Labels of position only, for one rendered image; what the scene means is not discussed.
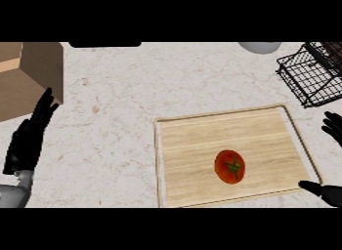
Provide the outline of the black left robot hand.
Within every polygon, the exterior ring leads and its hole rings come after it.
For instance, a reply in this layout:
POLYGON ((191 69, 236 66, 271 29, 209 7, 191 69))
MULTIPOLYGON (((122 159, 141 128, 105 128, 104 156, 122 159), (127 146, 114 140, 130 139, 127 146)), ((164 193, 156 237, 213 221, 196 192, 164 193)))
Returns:
POLYGON ((5 175, 33 171, 42 153, 43 136, 52 115, 59 105, 53 103, 52 88, 48 88, 36 105, 30 119, 25 119, 13 133, 8 148, 5 175))

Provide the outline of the red tomato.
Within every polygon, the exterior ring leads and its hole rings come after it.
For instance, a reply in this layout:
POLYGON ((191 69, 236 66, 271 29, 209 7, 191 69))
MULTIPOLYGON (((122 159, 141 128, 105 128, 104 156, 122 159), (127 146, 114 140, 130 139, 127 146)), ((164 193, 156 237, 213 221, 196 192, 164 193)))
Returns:
POLYGON ((225 149, 215 158, 215 172, 221 181, 230 185, 237 184, 246 175, 246 161, 240 153, 225 149))

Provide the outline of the pale wooden tray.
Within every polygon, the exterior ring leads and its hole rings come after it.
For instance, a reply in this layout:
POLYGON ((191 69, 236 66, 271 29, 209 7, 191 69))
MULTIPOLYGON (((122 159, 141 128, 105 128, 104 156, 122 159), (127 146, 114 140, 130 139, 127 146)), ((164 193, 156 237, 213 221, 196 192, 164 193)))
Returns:
POLYGON ((159 118, 153 126, 162 207, 238 202, 323 182, 284 104, 159 118))

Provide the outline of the brown wooden cabinet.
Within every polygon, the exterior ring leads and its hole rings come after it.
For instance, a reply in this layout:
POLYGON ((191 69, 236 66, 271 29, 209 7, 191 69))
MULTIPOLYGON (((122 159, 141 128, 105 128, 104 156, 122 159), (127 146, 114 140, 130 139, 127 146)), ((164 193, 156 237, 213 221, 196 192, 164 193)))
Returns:
POLYGON ((34 111, 45 90, 64 103, 64 47, 59 42, 0 42, 0 122, 34 111))

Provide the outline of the black appliance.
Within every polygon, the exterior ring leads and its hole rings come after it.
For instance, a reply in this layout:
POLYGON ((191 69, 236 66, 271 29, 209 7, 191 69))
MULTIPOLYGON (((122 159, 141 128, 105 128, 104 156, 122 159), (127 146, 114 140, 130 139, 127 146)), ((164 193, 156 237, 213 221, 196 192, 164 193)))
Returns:
POLYGON ((135 48, 142 45, 142 42, 70 42, 74 48, 135 48))

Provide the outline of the grey round container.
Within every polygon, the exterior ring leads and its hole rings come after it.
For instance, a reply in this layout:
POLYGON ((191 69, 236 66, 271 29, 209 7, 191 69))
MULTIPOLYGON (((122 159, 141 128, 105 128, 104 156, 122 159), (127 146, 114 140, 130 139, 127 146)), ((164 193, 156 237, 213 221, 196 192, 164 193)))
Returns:
POLYGON ((255 54, 267 55, 274 53, 280 46, 280 42, 240 42, 241 47, 255 54))

